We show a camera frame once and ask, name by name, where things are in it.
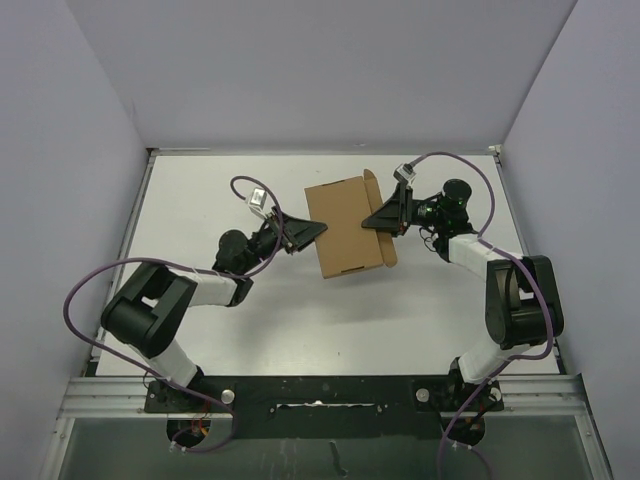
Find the brown cardboard box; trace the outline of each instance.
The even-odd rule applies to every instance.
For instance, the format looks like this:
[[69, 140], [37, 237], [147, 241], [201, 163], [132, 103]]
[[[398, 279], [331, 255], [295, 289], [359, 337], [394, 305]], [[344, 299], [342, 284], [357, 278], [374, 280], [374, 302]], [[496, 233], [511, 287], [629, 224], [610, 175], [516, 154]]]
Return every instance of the brown cardboard box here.
[[316, 250], [324, 278], [337, 277], [398, 263], [391, 234], [361, 227], [362, 221], [380, 205], [382, 196], [375, 175], [305, 189], [311, 220], [326, 223], [316, 238]]

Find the gray wall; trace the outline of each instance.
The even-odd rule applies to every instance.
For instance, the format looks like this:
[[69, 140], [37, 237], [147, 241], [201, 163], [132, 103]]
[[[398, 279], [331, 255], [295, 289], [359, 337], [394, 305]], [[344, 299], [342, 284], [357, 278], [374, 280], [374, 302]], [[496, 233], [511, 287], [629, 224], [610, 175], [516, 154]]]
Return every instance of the gray wall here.
[[[146, 152], [63, 0], [4, 2], [0, 45], [0, 476], [22, 480], [87, 353], [64, 296], [116, 255]], [[75, 305], [85, 331], [107, 280]]]
[[640, 3], [580, 0], [506, 144], [532, 250], [554, 262], [561, 346], [616, 479], [638, 478]]
[[68, 0], [150, 147], [501, 142], [575, 0]]

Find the white tabletop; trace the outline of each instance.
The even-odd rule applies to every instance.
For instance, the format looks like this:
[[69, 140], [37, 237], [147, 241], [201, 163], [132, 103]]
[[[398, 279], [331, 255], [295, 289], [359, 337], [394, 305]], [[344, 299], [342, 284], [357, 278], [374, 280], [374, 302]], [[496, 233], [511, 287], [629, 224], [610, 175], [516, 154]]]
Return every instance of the white tabletop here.
[[[520, 251], [515, 226], [493, 158], [468, 156], [496, 191], [496, 216], [485, 237]], [[260, 221], [229, 190], [234, 175], [266, 183], [284, 212], [309, 213], [304, 188], [362, 175], [378, 177], [383, 199], [393, 192], [392, 174], [406, 156], [160, 156], [133, 236], [129, 256], [160, 257], [210, 267], [218, 239], [237, 228], [250, 235]], [[479, 228], [489, 195], [479, 176], [447, 157], [417, 168], [414, 197], [426, 198], [449, 178], [473, 188], [469, 214]], [[249, 192], [249, 184], [239, 185]], [[280, 252], [254, 277], [238, 307], [189, 309], [177, 339], [210, 375], [445, 374], [484, 326], [484, 283], [429, 252], [413, 227], [395, 242], [398, 264], [325, 280], [315, 247], [293, 256]], [[133, 272], [128, 266], [124, 278]], [[136, 354], [110, 334], [107, 345]], [[506, 373], [558, 373], [552, 356], [514, 362]], [[98, 375], [139, 375], [136, 367], [103, 353]]]

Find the purple cable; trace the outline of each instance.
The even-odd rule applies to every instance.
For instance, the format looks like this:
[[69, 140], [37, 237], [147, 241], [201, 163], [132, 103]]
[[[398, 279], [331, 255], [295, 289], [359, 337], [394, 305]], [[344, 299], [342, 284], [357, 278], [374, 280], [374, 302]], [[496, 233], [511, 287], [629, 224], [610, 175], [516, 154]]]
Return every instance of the purple cable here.
[[[491, 372], [487, 376], [487, 378], [485, 378], [482, 381], [482, 383], [480, 383], [476, 387], [476, 389], [473, 391], [473, 393], [471, 395], [469, 395], [469, 398], [467, 398], [467, 400], [465, 400], [465, 402], [460, 406], [460, 408], [455, 413], [455, 415], [451, 418], [451, 420], [449, 421], [449, 424], [447, 425], [447, 428], [445, 429], [444, 433], [442, 434], [442, 439], [440, 440], [440, 445], [438, 446], [438, 456], [436, 458], [438, 479], [442, 479], [442, 464], [443, 464], [443, 459], [444, 459], [445, 444], [446, 444], [446, 441], [449, 440], [449, 433], [451, 433], [451, 430], [453, 429], [453, 426], [456, 423], [456, 421], [458, 421], [458, 419], [460, 418], [462, 413], [467, 409], [467, 407], [469, 405], [471, 405], [471, 402], [473, 402], [473, 400], [480, 394], [482, 389], [487, 386], [489, 381], [491, 381], [492, 378], [494, 378], [494, 377], [498, 376], [500, 373], [502, 373], [502, 371], [505, 368], [507, 368], [507, 366], [513, 360], [542, 360], [543, 358], [547, 357], [547, 355], [549, 355], [549, 353], [551, 353], [551, 350], [553, 349], [553, 323], [551, 322], [551, 313], [549, 312], [549, 307], [547, 306], [547, 302], [545, 301], [544, 296], [542, 295], [542, 291], [540, 290], [540, 287], [536, 283], [536, 281], [533, 278], [533, 276], [531, 275], [531, 273], [529, 273], [529, 270], [527, 270], [527, 268], [524, 266], [524, 264], [519, 259], [517, 259], [513, 255], [511, 255], [509, 252], [506, 252], [504, 250], [501, 250], [500, 248], [494, 247], [491, 243], [487, 242], [486, 240], [484, 240], [482, 238], [482, 235], [487, 231], [487, 228], [489, 228], [489, 225], [491, 224], [491, 221], [493, 220], [493, 216], [494, 216], [495, 211], [496, 211], [496, 196], [495, 196], [495, 193], [493, 191], [493, 187], [491, 186], [491, 182], [489, 182], [489, 179], [487, 178], [487, 176], [478, 167], [476, 167], [473, 163], [471, 163], [466, 158], [462, 158], [459, 155], [455, 155], [455, 154], [449, 153], [449, 152], [431, 152], [431, 153], [427, 153], [427, 154], [419, 156], [418, 158], [416, 158], [412, 162], [409, 162], [409, 164], [412, 167], [415, 168], [416, 165], [418, 165], [424, 159], [432, 157], [432, 156], [435, 156], [435, 155], [444, 155], [444, 156], [455, 158], [456, 160], [461, 161], [465, 165], [468, 165], [473, 170], [475, 170], [482, 177], [482, 180], [484, 180], [484, 183], [486, 184], [487, 189], [489, 190], [489, 197], [491, 199], [491, 208], [489, 210], [489, 217], [487, 218], [487, 221], [482, 226], [482, 228], [478, 231], [478, 242], [481, 245], [484, 245], [485, 247], [493, 250], [498, 255], [501, 255], [502, 257], [506, 258], [507, 260], [511, 260], [518, 267], [518, 269], [520, 269], [522, 271], [523, 275], [525, 276], [525, 278], [527, 279], [527, 281], [531, 285], [531, 288], [533, 289], [533, 293], [534, 293], [534, 295], [536, 297], [536, 300], [538, 300], [538, 303], [540, 303], [540, 308], [542, 309], [542, 315], [544, 317], [544, 323], [545, 323], [545, 326], [546, 326], [546, 329], [547, 329], [547, 346], [546, 346], [546, 348], [544, 349], [544, 351], [542, 353], [540, 353], [538, 355], [512, 355], [509, 358], [507, 358], [507, 360], [505, 360], [504, 363], [502, 363], [502, 365], [500, 365], [493, 372]], [[472, 451], [474, 451], [474, 453], [476, 453], [476, 455], [478, 455], [480, 457], [482, 462], [485, 465], [487, 465], [487, 468], [489, 470], [489, 478], [493, 478], [493, 470], [490, 467], [489, 462], [487, 461], [487, 459], [484, 458], [484, 456], [482, 456], [480, 454], [480, 452], [478, 452], [477, 450], [474, 450], [472, 448]]]
[[180, 435], [182, 435], [183, 433], [191, 432], [191, 431], [193, 431], [193, 427], [186, 427], [186, 428], [183, 428], [182, 430], [178, 430], [176, 433], [173, 434], [173, 437], [171, 437], [171, 441], [175, 442]]
[[[282, 217], [282, 210], [280, 209], [280, 204], [278, 203], [278, 199], [276, 198], [276, 196], [273, 194], [273, 192], [262, 182], [260, 182], [259, 180], [256, 180], [255, 178], [251, 178], [251, 177], [247, 177], [247, 176], [237, 176], [237, 177], [233, 177], [231, 179], [231, 190], [233, 191], [233, 193], [238, 196], [239, 198], [244, 200], [244, 197], [236, 190], [235, 188], [235, 182], [237, 182], [238, 180], [248, 180], [250, 182], [255, 183], [256, 185], [259, 185], [260, 187], [262, 187], [267, 194], [271, 197], [271, 200], [273, 201], [275, 208], [276, 208], [276, 215], [278, 217], [278, 224], [282, 225], [284, 223], [283, 217]], [[229, 414], [231, 414], [232, 416], [232, 424], [231, 424], [231, 433], [225, 437], [221, 442], [212, 445], [210, 447], [202, 447], [202, 448], [188, 448], [186, 449], [187, 452], [190, 453], [208, 453], [208, 452], [212, 452], [214, 450], [218, 450], [222, 447], [224, 447], [225, 445], [227, 445], [232, 438], [235, 436], [236, 431], [238, 430], [238, 421], [237, 421], [237, 416], [236, 413], [229, 408], [227, 405], [225, 405], [224, 403], [222, 403], [220, 400], [216, 400], [213, 397], [210, 397], [209, 395], [205, 395], [203, 393], [200, 392], [196, 392], [195, 390], [191, 390], [190, 388], [187, 387], [183, 387], [181, 385], [178, 385], [177, 383], [173, 382], [172, 380], [166, 379], [166, 378], [162, 378], [162, 376], [160, 375], [160, 373], [156, 372], [155, 370], [153, 370], [152, 368], [149, 368], [147, 365], [138, 362], [137, 360], [118, 352], [117, 350], [108, 347], [107, 345], [104, 345], [100, 342], [98, 342], [97, 340], [94, 340], [91, 337], [86, 336], [85, 334], [83, 334], [80, 330], [78, 330], [75, 325], [73, 324], [73, 322], [71, 321], [71, 315], [70, 315], [70, 306], [71, 306], [71, 301], [73, 300], [73, 298], [75, 297], [75, 295], [78, 293], [78, 291], [87, 283], [89, 282], [92, 278], [96, 277], [97, 275], [110, 270], [114, 267], [117, 267], [119, 265], [126, 265], [128, 263], [157, 263], [157, 264], [161, 264], [161, 265], [166, 265], [168, 267], [171, 268], [175, 268], [177, 270], [181, 270], [184, 272], [193, 272], [194, 270], [200, 274], [203, 275], [217, 275], [220, 277], [226, 277], [226, 278], [237, 278], [237, 279], [242, 279], [242, 278], [250, 278], [253, 277], [254, 275], [260, 273], [262, 270], [264, 270], [273, 260], [273, 258], [275, 257], [276, 253], [278, 252], [278, 250], [280, 249], [280, 244], [282, 242], [282, 230], [280, 230], [278, 232], [278, 238], [276, 240], [276, 245], [273, 249], [273, 252], [271, 253], [271, 255], [264, 261], [264, 263], [262, 265], [260, 265], [258, 268], [256, 268], [255, 270], [253, 270], [252, 272], [249, 272], [245, 275], [235, 275], [235, 274], [231, 274], [231, 273], [221, 273], [221, 272], [216, 272], [214, 270], [205, 270], [205, 269], [193, 269], [191, 267], [187, 267], [185, 265], [180, 265], [179, 263], [174, 263], [174, 262], [169, 262], [167, 260], [162, 260], [159, 258], [152, 258], [152, 257], [133, 257], [133, 258], [125, 258], [122, 260], [117, 260], [115, 262], [111, 262], [108, 263], [106, 265], [103, 265], [102, 267], [96, 268], [94, 271], [92, 271], [91, 273], [85, 275], [78, 283], [76, 283], [71, 290], [69, 291], [69, 293], [67, 294], [67, 297], [64, 300], [64, 304], [62, 306], [62, 317], [64, 319], [64, 323], [67, 326], [67, 328], [71, 331], [71, 333], [73, 333], [76, 337], [78, 337], [80, 340], [88, 343], [89, 345], [92, 345], [94, 347], [100, 348], [102, 350], [104, 350], [105, 352], [109, 352], [112, 355], [115, 355], [116, 357], [118, 357], [121, 360], [124, 360], [125, 362], [129, 362], [132, 365], [135, 365], [138, 368], [141, 368], [142, 370], [144, 370], [145, 372], [147, 372], [149, 375], [152, 375], [153, 377], [155, 377], [157, 380], [164, 382], [165, 384], [169, 385], [172, 388], [175, 388], [176, 390], [180, 390], [184, 393], [187, 393], [189, 395], [192, 395], [194, 397], [200, 398], [204, 401], [207, 402], [211, 402], [212, 405], [217, 405], [218, 407], [222, 408], [223, 410], [225, 410], [226, 412], [228, 412]]]

